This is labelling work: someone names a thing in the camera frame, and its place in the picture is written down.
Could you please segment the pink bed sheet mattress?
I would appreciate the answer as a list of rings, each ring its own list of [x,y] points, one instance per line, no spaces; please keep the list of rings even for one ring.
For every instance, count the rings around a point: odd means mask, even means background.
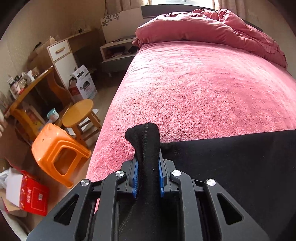
[[[146,44],[111,102],[87,171],[104,179],[133,156],[128,128],[155,123],[162,142],[295,129],[295,79],[262,57],[226,45]]]

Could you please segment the right floral curtain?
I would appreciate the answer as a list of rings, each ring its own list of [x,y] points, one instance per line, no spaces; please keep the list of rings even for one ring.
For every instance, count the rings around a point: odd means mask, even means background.
[[[218,9],[228,9],[242,19],[246,15],[244,0],[218,0]]]

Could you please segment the wooden desk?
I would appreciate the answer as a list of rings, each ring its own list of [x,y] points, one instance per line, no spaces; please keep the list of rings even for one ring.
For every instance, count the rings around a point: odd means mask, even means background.
[[[55,109],[63,115],[73,104],[67,89],[60,84],[54,66],[45,70],[26,87],[9,108],[16,119],[16,130],[31,144],[47,122],[47,114]]]

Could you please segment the white bedside nightstand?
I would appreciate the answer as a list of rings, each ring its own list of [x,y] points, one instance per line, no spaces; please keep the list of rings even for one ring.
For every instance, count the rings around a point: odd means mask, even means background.
[[[100,47],[102,55],[101,69],[103,72],[111,73],[126,71],[138,53],[139,48],[132,43],[135,36],[121,38]]]

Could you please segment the floral curtain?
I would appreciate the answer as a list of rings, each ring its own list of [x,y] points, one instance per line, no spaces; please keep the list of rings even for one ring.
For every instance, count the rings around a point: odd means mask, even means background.
[[[106,10],[108,15],[120,13],[130,9],[140,8],[152,3],[151,0],[106,0]]]
[[[244,0],[218,0],[218,9],[228,9],[242,19],[246,15]]]

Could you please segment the black embroidered pants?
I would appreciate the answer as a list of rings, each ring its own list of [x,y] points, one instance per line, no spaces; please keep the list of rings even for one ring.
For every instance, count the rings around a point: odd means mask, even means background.
[[[139,161],[120,240],[295,240],[295,131],[161,143],[154,123],[125,138]]]

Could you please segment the red cardboard box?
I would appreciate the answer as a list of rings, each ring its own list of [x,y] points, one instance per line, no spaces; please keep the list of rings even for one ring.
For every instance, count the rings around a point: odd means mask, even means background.
[[[28,176],[25,171],[19,172],[15,168],[9,168],[1,173],[4,179],[1,181],[1,196],[8,204],[6,210],[12,206],[17,210],[46,216],[48,213],[49,189]]]

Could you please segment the white appliance box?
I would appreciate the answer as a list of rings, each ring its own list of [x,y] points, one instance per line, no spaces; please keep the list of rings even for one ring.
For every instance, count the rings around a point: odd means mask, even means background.
[[[97,89],[88,69],[84,65],[71,74],[69,92],[75,103],[84,99],[92,100],[96,96]]]

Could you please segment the dark bed headboard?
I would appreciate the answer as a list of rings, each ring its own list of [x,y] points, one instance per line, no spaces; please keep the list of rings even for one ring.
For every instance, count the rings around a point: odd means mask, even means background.
[[[144,19],[152,19],[159,15],[165,15],[175,12],[196,12],[204,13],[208,18],[218,20],[233,29],[242,29],[243,27],[252,27],[260,32],[263,30],[256,25],[241,19],[239,16],[232,13],[230,10],[221,9],[214,10],[211,8],[206,8],[202,6],[192,6],[184,4],[156,4],[141,6],[142,17]]]

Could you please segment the round wooden stool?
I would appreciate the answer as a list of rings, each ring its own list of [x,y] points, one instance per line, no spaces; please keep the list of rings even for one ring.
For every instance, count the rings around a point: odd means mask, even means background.
[[[93,111],[94,103],[91,99],[81,100],[72,105],[62,117],[62,125],[66,128],[71,128],[75,134],[76,140],[87,147],[86,141],[99,133],[102,129],[101,120]],[[92,123],[96,128],[95,131],[90,132],[91,129],[84,132],[83,126]]]

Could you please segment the white floral headboard panel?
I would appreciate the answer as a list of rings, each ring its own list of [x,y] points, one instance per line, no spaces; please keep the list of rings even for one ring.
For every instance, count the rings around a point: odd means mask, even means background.
[[[137,28],[143,23],[141,8],[121,11],[101,18],[101,26],[107,43],[134,36]]]

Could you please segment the red crumpled duvet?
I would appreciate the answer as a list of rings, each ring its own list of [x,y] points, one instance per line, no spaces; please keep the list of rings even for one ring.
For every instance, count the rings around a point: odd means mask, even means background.
[[[287,59],[277,42],[228,9],[195,9],[159,15],[137,28],[133,45],[140,48],[144,44],[170,41],[223,44],[287,68]]]

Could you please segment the left floral curtain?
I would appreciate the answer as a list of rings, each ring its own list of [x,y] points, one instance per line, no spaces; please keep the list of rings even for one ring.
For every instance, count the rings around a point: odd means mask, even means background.
[[[151,0],[106,0],[106,10],[108,15],[120,13],[130,9],[140,8],[152,3]]]

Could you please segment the white drawer cabinet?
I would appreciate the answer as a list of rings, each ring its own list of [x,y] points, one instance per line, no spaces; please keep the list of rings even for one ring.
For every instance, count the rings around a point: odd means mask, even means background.
[[[46,47],[33,60],[27,61],[27,68],[31,70],[37,67],[43,72],[54,66],[61,86],[68,89],[75,70],[82,65],[89,69],[95,68],[98,64],[98,31],[92,30],[72,35]]]

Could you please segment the teal lidded cup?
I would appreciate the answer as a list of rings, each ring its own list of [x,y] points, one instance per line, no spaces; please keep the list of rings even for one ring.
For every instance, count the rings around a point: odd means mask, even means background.
[[[60,115],[58,114],[55,108],[51,109],[47,114],[47,119],[53,123],[57,121],[59,117]]]

